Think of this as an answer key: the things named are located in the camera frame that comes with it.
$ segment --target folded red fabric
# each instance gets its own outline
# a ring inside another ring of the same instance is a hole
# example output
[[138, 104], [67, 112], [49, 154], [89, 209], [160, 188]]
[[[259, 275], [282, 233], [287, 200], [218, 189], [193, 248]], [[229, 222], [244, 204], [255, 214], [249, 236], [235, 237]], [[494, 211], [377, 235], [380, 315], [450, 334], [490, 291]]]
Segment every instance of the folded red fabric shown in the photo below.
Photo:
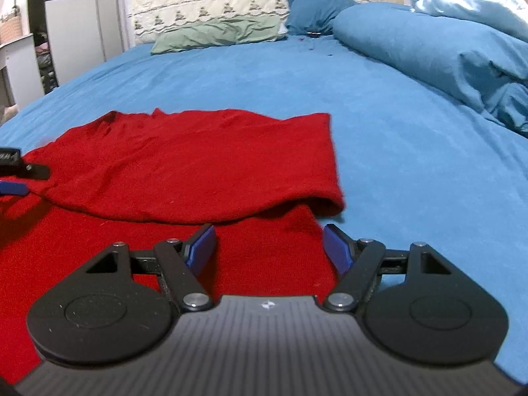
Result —
[[25, 159], [52, 177], [0, 199], [0, 375], [11, 383], [38, 364], [31, 304], [115, 241], [151, 248], [216, 223], [200, 275], [215, 298], [323, 297], [336, 282], [314, 218], [344, 207], [326, 114], [110, 112]]

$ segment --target pillow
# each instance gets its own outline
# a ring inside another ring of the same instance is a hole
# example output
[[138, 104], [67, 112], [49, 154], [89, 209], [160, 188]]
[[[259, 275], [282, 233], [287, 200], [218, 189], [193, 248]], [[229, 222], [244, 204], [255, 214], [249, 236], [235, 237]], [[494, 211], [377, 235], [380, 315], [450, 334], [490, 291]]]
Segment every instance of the pillow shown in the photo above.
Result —
[[332, 34], [332, 21], [344, 9], [358, 4], [354, 0], [288, 0], [290, 14], [288, 32], [303, 36], [308, 33]]
[[281, 29], [281, 25], [281, 18], [277, 15], [233, 16], [190, 22], [162, 33], [150, 53], [156, 55], [211, 46], [273, 42], [286, 35], [286, 28], [283, 26]]

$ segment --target metal pin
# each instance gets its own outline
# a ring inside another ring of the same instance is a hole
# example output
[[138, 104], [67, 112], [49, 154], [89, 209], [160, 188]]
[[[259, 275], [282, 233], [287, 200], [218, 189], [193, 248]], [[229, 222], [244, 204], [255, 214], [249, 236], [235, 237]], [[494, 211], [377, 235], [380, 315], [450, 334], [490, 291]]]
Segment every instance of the metal pin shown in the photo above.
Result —
[[183, 297], [183, 303], [189, 307], [202, 307], [209, 302], [209, 296], [205, 293], [189, 293]]
[[337, 292], [328, 296], [328, 302], [330, 305], [338, 308], [347, 308], [352, 305], [354, 301], [354, 297], [348, 293]]

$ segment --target blue gripper pad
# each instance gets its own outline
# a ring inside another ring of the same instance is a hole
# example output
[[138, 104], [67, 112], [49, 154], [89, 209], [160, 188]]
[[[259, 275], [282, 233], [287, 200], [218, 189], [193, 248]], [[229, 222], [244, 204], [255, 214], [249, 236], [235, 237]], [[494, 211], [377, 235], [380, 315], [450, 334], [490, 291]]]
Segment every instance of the blue gripper pad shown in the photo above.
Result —
[[186, 265], [194, 275], [197, 276], [202, 272], [205, 264], [215, 251], [215, 246], [216, 231], [215, 227], [211, 226], [191, 245]]
[[323, 230], [323, 248], [334, 264], [339, 277], [342, 277], [350, 269], [354, 260], [348, 243], [337, 235], [332, 226], [326, 225]]
[[25, 183], [16, 181], [0, 181], [0, 195], [26, 196], [30, 193]]

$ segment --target wicker basket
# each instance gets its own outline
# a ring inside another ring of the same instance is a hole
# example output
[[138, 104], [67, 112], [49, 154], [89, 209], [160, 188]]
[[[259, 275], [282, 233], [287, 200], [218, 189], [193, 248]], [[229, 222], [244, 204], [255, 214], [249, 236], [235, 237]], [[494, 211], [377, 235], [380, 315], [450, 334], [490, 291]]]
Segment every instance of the wicker basket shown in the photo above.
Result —
[[0, 43], [8, 43], [22, 37], [22, 19], [17, 0], [11, 12], [0, 17]]

